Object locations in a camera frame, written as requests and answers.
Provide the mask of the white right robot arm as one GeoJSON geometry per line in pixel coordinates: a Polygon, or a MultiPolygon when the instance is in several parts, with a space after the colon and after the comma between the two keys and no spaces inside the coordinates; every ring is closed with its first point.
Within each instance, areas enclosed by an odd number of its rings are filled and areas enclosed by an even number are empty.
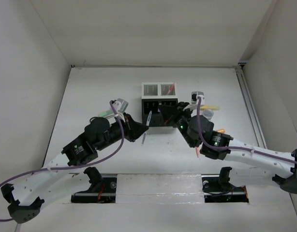
{"type": "Polygon", "coordinates": [[[200,154],[212,160],[226,160],[252,166],[250,170],[221,169],[217,184],[222,190],[242,186],[250,179],[253,184],[277,185],[283,191],[297,194],[297,149],[292,152],[278,152],[241,142],[232,136],[213,129],[214,123],[179,102],[174,106],[159,105],[165,124],[173,124],[179,130],[188,146],[199,148],[200,154]]]}

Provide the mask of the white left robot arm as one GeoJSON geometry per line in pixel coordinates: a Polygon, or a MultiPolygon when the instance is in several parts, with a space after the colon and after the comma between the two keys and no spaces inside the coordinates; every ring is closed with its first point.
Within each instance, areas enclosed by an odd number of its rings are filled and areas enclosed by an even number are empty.
{"type": "Polygon", "coordinates": [[[84,132],[67,144],[41,169],[32,171],[20,183],[7,181],[0,189],[8,202],[11,220],[26,223],[54,201],[84,191],[102,194],[104,179],[95,167],[113,155],[97,160],[101,151],[117,141],[135,142],[149,127],[124,113],[110,123],[104,117],[93,117],[84,132]]]}

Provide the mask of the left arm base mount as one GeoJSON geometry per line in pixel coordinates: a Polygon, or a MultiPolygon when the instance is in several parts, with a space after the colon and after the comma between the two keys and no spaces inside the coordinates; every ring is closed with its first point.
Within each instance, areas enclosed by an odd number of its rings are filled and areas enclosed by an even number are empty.
{"type": "Polygon", "coordinates": [[[88,167],[84,174],[89,178],[89,187],[71,196],[71,203],[115,203],[116,174],[100,174],[96,167],[88,167]]]}

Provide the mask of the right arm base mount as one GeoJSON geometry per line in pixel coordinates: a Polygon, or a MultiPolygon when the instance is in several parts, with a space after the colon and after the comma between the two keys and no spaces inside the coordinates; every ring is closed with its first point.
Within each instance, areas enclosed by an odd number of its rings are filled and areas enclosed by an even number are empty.
{"type": "Polygon", "coordinates": [[[231,170],[231,167],[223,167],[219,174],[202,176],[205,203],[249,203],[246,187],[235,187],[230,183],[231,170]]]}

